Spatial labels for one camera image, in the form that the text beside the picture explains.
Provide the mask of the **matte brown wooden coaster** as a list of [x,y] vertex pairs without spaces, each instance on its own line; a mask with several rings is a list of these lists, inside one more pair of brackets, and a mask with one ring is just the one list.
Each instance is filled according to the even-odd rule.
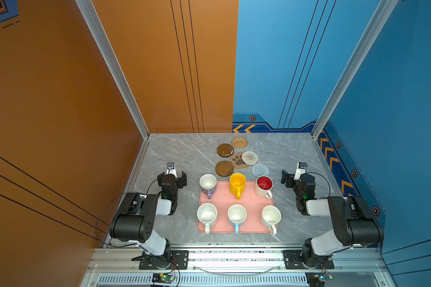
[[219,161],[215,166],[215,172],[221,177],[229,177],[233,171],[234,166],[230,161]]

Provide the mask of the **white rainbow stitched coaster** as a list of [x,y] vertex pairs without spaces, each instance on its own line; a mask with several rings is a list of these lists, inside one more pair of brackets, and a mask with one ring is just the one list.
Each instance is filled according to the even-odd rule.
[[255,165],[259,161],[258,155],[252,151],[243,152],[241,158],[249,166]]

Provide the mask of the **glossy dark wooden coaster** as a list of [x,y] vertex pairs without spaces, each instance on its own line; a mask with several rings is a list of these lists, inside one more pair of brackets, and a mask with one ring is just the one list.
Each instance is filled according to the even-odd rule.
[[234,147],[231,144],[223,143],[217,147],[217,154],[220,157],[228,158],[232,157],[234,153]]

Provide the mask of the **cork paw print coaster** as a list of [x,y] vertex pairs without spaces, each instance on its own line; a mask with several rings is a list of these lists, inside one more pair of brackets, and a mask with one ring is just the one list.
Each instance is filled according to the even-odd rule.
[[246,164],[242,158],[243,152],[234,153],[231,157],[231,162],[233,163],[236,169],[245,169],[250,165]]

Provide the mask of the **woven rattan round coaster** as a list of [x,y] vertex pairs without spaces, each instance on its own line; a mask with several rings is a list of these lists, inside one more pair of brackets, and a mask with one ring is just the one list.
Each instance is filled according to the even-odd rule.
[[231,141],[231,145],[236,149],[244,149],[248,146],[248,144],[248,140],[242,136],[237,136]]

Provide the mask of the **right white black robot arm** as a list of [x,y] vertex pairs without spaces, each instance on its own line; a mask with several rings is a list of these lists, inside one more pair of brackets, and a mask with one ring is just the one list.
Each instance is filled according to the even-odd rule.
[[328,216],[332,221],[330,231],[305,241],[301,252],[303,260],[325,259],[354,245],[383,242],[383,228],[362,197],[317,199],[315,177],[306,172],[282,171],[281,183],[294,191],[296,207],[302,215]]

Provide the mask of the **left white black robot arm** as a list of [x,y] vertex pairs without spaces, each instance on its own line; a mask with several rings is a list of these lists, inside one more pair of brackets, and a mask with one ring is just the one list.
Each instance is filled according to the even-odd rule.
[[158,194],[128,193],[110,224],[110,236],[139,246],[150,258],[168,262],[170,242],[154,230],[154,222],[157,216],[171,216],[177,209],[178,190],[187,185],[187,175],[176,174],[171,169],[157,177]]

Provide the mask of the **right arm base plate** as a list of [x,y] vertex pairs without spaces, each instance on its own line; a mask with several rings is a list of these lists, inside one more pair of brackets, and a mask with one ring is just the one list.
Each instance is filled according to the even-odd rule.
[[283,259],[287,270],[335,268],[331,256],[318,256],[312,252],[305,254],[299,250],[284,250]]

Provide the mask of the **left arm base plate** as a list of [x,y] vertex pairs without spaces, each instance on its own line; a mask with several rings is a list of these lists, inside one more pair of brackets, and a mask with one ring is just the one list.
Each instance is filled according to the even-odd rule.
[[186,270],[189,263],[188,250],[175,250],[158,257],[147,255],[145,252],[141,254],[139,263],[140,270],[171,270],[177,267],[179,270]]

